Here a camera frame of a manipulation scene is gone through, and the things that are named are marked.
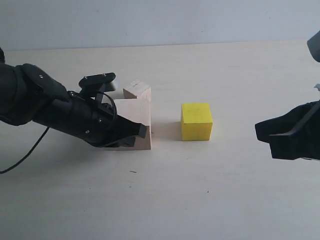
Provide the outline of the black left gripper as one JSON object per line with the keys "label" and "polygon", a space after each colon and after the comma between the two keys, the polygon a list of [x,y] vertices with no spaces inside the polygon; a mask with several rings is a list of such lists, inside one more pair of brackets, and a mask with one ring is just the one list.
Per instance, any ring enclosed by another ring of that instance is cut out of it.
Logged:
{"label": "black left gripper", "polygon": [[97,148],[133,147],[136,137],[150,135],[150,126],[118,115],[114,100],[102,103],[69,92],[68,101],[55,99],[32,120],[35,123],[81,139]]}

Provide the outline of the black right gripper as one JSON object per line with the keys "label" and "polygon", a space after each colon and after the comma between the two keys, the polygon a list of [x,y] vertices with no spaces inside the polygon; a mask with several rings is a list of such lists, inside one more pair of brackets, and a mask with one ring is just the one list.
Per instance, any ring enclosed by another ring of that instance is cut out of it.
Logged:
{"label": "black right gripper", "polygon": [[258,141],[269,143],[274,159],[320,159],[319,101],[298,105],[281,116],[258,122],[254,129]]}

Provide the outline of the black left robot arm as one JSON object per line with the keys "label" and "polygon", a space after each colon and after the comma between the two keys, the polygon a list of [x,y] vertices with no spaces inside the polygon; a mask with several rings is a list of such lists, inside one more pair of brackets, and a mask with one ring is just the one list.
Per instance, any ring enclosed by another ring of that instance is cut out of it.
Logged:
{"label": "black left robot arm", "polygon": [[35,122],[98,148],[132,147],[147,136],[147,126],[118,114],[113,72],[87,75],[80,92],[67,90],[34,64],[12,66],[0,53],[0,120],[12,126]]}

